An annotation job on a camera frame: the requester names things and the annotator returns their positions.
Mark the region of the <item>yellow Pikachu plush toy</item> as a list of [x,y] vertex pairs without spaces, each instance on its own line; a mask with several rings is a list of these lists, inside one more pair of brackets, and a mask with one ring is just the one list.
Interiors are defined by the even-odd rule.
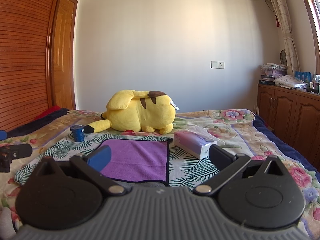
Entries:
[[160,91],[121,90],[110,98],[101,120],[84,127],[84,133],[100,133],[112,128],[117,131],[168,134],[173,129],[176,111],[173,100]]

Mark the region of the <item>purple microfibre towel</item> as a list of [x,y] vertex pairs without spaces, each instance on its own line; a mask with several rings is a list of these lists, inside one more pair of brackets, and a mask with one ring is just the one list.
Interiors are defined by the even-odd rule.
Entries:
[[104,176],[124,182],[160,181],[169,183],[171,141],[108,139],[110,162],[100,171]]

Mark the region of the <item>folded white floral cloth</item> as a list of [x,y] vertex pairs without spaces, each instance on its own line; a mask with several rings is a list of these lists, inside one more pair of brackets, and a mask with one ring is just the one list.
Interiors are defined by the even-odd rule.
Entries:
[[307,86],[308,86],[308,84],[305,83],[304,81],[297,79],[291,75],[281,76],[279,78],[274,79],[273,82],[276,86],[285,87],[288,89],[303,90],[303,89],[307,89]]

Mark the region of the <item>dark blue blanket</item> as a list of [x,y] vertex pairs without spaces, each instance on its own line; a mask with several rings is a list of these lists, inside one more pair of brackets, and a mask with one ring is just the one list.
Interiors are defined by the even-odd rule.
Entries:
[[255,115],[255,119],[253,120],[253,126],[261,133],[266,135],[270,141],[272,141],[277,148],[279,148],[280,152],[286,155],[287,157],[290,157],[291,159],[294,159],[298,162],[300,162],[308,171],[314,171],[316,172],[316,177],[319,180],[319,172],[316,168],[313,167],[312,164],[309,163],[309,161],[302,156],[297,150],[283,142],[281,139],[279,139],[277,136],[275,136],[266,126],[265,121],[263,118],[261,118],[259,115]]

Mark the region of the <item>grey microfibre towel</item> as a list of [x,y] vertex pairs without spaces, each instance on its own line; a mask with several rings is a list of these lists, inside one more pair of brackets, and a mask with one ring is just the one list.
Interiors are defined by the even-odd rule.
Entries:
[[119,181],[114,180],[115,183],[123,186],[126,189],[131,189],[135,186],[141,187],[169,187],[170,185],[163,181],[136,181],[136,182],[127,182],[127,181]]

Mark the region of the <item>palm leaf print cloth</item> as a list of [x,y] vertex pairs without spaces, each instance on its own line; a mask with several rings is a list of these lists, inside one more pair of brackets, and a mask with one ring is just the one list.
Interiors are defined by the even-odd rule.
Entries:
[[210,162],[208,157],[197,159],[174,144],[169,137],[164,136],[132,136],[100,133],[85,136],[84,141],[75,142],[70,135],[59,140],[45,152],[39,154],[31,162],[20,168],[15,176],[16,183],[23,185],[43,157],[52,157],[55,161],[68,161],[71,157],[79,155],[86,157],[108,139],[138,140],[138,141],[166,141],[169,146],[169,185],[194,187],[216,175],[218,169]]

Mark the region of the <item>red cloth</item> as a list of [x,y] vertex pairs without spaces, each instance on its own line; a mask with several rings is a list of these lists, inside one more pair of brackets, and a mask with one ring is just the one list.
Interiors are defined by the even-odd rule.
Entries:
[[61,107],[59,106],[53,106],[53,107],[50,107],[49,109],[45,110],[44,112],[42,112],[40,115],[36,116],[34,118],[34,121],[35,120],[38,120],[38,119],[41,119],[41,118],[44,118],[45,116],[48,116],[56,111],[59,111],[61,109]]

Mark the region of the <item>white wall switch socket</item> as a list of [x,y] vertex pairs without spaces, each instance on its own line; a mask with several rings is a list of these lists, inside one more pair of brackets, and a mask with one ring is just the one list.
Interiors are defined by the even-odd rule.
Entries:
[[211,61],[210,62],[210,67],[212,69],[224,69],[225,68],[225,63],[222,61]]

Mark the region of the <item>blue boxes on cabinet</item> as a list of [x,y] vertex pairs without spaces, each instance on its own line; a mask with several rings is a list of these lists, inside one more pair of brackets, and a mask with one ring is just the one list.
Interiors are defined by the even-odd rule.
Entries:
[[310,72],[295,71],[295,78],[302,80],[305,83],[310,83],[312,80],[312,74]]

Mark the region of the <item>floral bed sheet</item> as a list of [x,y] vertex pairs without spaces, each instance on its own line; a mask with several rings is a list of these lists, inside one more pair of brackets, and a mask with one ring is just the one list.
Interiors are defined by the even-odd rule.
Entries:
[[[21,185],[14,180],[16,172],[59,140],[68,135],[73,139],[71,126],[86,125],[99,119],[100,114],[97,112],[60,110],[11,131],[7,139],[1,141],[2,146],[29,143],[33,148],[30,157],[15,160],[10,167],[10,172],[1,174],[1,239],[11,239],[21,226],[15,209],[15,200],[21,189]],[[254,119],[255,114],[247,109],[182,113],[175,118],[174,131],[207,132],[217,137],[218,145],[229,153],[244,153],[254,160],[264,160],[272,154],[278,156],[301,189],[306,201],[306,208],[298,227],[310,238],[318,239],[319,180],[316,172],[308,171],[300,162],[281,153],[266,135],[253,126]],[[118,132],[109,129],[102,133],[164,136],[173,139],[173,134],[160,135],[157,132]]]

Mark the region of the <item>wooden cabinet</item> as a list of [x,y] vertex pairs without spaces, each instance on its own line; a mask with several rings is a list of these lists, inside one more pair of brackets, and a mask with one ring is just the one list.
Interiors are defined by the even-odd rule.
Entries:
[[319,95],[259,84],[257,106],[274,135],[319,171]]

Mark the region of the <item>wooden slatted wardrobe door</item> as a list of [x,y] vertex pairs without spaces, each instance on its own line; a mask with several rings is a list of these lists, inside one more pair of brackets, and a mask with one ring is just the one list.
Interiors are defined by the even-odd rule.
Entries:
[[1,129],[52,107],[51,49],[59,0],[1,0]]

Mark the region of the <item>bottles on cabinet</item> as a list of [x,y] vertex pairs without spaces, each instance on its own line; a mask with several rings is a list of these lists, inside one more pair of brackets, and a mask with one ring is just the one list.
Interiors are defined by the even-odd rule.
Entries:
[[320,75],[314,74],[307,91],[310,93],[319,94],[320,90]]

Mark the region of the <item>patterned beige curtain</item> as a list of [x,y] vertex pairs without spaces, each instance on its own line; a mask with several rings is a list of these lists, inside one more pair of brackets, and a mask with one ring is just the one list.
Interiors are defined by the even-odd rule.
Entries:
[[294,76],[296,71],[300,71],[299,59],[296,50],[295,40],[292,34],[292,24],[286,0],[270,0],[275,10],[276,17],[280,24],[284,39],[287,73]]

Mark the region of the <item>pink tissue pack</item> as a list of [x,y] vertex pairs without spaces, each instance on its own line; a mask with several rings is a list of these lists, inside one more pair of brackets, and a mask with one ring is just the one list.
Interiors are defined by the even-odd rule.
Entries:
[[177,131],[174,133],[174,144],[197,159],[208,157],[209,149],[219,139],[209,133],[193,131]]

